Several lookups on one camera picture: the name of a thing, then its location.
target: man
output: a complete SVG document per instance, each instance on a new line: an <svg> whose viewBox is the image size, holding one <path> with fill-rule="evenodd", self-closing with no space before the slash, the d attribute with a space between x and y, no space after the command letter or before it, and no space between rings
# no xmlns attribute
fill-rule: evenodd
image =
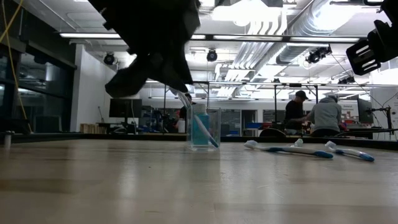
<svg viewBox="0 0 398 224"><path fill-rule="evenodd" d="M336 96L328 96L315 105L311 113L297 121L311 121L315 124L312 137L335 136L340 133L341 106Z"/></svg>
<svg viewBox="0 0 398 224"><path fill-rule="evenodd" d="M300 90L296 92L296 97L294 100L290 101L286 105L285 111L285 129L287 134L301 134L302 131L302 118L304 118L303 113L303 103L308 97L304 91Z"/></svg>

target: yellow cable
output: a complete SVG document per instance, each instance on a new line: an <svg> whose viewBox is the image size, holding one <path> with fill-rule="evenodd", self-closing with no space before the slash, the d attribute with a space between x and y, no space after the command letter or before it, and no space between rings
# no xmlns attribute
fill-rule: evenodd
<svg viewBox="0 0 398 224"><path fill-rule="evenodd" d="M11 20L10 20L10 23L8 23L8 26L6 25L6 30L4 31L3 34L1 34L1 37L0 37L0 43L2 42L4 36L8 33L8 30L10 29L12 23L14 22L15 17L17 17L18 12L19 12L19 10L20 10L21 7L22 7L22 3L23 3L23 2L24 2L24 0L21 0L21 1L19 2L18 8L17 8L17 10L15 11L14 15L12 16L12 18L11 18ZM4 11L5 11L5 9L4 9L4 1L2 2L2 8L3 8L3 13L4 13Z"/></svg>
<svg viewBox="0 0 398 224"><path fill-rule="evenodd" d="M4 7L4 0L3 0L2 3L1 3L1 4L2 4L2 13L3 13L3 18L4 18L4 24L6 25L7 28L6 28L6 30L4 31L2 37L0 38L0 42L2 41L2 39L4 38L4 35L5 35L5 36L7 37L8 52L9 52L9 54L10 54L11 69L12 69L12 75L14 76L14 81L15 81L15 88L16 88L16 90L19 89L19 85L18 85L17 75L16 75L16 73L15 73L14 61L13 61L13 59L12 59L12 51L11 51L11 45L10 45L10 40L9 40L9 35L8 35L8 29L11 27L12 22L14 22L15 15L18 13L18 10L21 8L21 5L22 5L22 2L23 2L23 1L24 1L24 0L21 0L21 2L19 3L19 7L18 7L16 13L14 14L14 16L12 17L12 19L11 19L9 25L7 25L6 8ZM25 118L25 120L27 120L25 108L24 108L24 105L23 105L23 103L22 103L22 98L21 98L21 95L19 94L19 92L18 92L18 99L19 99L19 103L21 104L22 113L23 113L23 115L24 115L24 118ZM30 124L28 123L27 125L28 125L28 127L29 127L29 131L32 133L32 128L31 128Z"/></svg>

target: computer screen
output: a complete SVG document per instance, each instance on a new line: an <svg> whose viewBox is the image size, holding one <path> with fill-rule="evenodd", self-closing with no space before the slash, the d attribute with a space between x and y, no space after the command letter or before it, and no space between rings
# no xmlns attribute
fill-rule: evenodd
<svg viewBox="0 0 398 224"><path fill-rule="evenodd" d="M128 118L141 118L142 100L111 99L109 117L125 118L126 112Z"/></svg>
<svg viewBox="0 0 398 224"><path fill-rule="evenodd" d="M373 124L373 114L368 113L367 110L372 109L372 103L366 100L357 99L359 122Z"/></svg>

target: black shirt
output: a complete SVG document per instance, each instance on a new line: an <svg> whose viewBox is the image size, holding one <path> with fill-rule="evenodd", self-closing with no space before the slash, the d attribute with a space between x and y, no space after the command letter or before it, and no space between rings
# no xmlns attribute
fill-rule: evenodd
<svg viewBox="0 0 398 224"><path fill-rule="evenodd" d="M184 106L180 109L180 119L187 120L187 109Z"/></svg>
<svg viewBox="0 0 398 224"><path fill-rule="evenodd" d="M292 100L286 105L285 111L285 127L287 129L301 130L302 124L300 122L290 121L291 119L297 119L304 117L303 104L297 103Z"/></svg>

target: clear container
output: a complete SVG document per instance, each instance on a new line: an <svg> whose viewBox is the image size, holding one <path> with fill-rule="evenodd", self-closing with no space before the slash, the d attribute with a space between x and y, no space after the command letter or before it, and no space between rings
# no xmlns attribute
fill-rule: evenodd
<svg viewBox="0 0 398 224"><path fill-rule="evenodd" d="M203 104L192 105L187 110L187 134L189 149L218 151L221 143L221 108L206 108Z"/></svg>

